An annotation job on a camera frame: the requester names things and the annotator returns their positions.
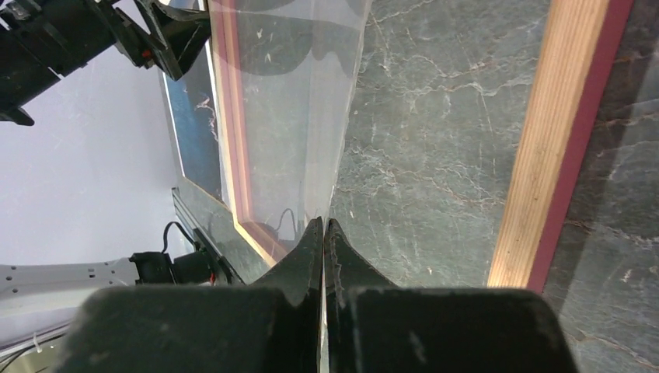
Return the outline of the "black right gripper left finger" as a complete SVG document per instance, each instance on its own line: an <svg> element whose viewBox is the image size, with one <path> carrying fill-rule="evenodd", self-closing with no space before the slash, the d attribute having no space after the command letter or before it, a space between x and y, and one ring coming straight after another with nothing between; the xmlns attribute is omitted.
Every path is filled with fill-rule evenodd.
<svg viewBox="0 0 659 373"><path fill-rule="evenodd" d="M93 293L56 372L317 372L323 221L243 286L143 285Z"/></svg>

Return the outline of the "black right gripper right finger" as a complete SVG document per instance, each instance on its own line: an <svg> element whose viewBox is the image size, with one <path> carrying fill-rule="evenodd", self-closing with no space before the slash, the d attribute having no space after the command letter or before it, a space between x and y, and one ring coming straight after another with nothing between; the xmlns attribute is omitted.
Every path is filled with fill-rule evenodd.
<svg viewBox="0 0 659 373"><path fill-rule="evenodd" d="M549 305L513 288L401 288L331 219L324 238L332 372L575 372Z"/></svg>

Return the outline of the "clear acrylic sheet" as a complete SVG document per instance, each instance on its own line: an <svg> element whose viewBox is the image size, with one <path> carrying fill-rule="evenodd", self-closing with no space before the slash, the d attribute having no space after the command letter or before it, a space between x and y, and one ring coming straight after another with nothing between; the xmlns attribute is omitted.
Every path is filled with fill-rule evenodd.
<svg viewBox="0 0 659 373"><path fill-rule="evenodd" d="M323 241L369 1L211 1L232 222L266 264L230 291L223 372L317 372Z"/></svg>

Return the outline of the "coastal landscape photo print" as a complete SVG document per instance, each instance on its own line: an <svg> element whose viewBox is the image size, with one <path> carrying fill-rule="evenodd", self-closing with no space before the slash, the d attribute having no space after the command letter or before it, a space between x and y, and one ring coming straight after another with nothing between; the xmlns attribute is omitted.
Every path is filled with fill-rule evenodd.
<svg viewBox="0 0 659 373"><path fill-rule="evenodd" d="M175 81L162 74L161 83L183 177L222 203L227 190L210 44L181 79Z"/></svg>

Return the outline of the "pink wooden picture frame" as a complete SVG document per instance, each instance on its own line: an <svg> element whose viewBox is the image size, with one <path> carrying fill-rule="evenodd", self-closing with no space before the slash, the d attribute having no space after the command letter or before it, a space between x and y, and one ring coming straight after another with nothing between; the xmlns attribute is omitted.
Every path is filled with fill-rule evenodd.
<svg viewBox="0 0 659 373"><path fill-rule="evenodd" d="M366 12L370 2L360 1L354 17L342 16L335 1L311 1L309 15L292 16L299 26L309 25L309 48L296 55L285 74L308 65L302 79L305 93L285 102L305 109L303 142L285 141L280 150L304 156L300 201L293 222L306 224L324 215L338 177L341 138L354 97L357 60L363 51ZM264 263L273 267L290 250L273 228L254 213L251 152L275 156L255 141L267 129L280 132L272 119L250 124L246 120L244 78L249 74L239 41L236 1L210 1L211 49L214 80L218 86L229 205L233 225ZM487 286L541 291L553 258L568 201L591 136L597 108L611 71L631 1L554 1L549 7L539 64L536 69L525 122L515 155L505 209L490 260Z"/></svg>

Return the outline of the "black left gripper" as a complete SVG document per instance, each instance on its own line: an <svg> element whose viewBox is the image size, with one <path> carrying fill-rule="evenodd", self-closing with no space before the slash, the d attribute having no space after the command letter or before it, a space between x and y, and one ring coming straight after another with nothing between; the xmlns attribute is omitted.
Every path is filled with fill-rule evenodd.
<svg viewBox="0 0 659 373"><path fill-rule="evenodd" d="M32 126L24 105L110 47L138 67L153 59L172 80L181 79L211 36L209 12L135 4L149 35L113 1L3 1L1 119Z"/></svg>

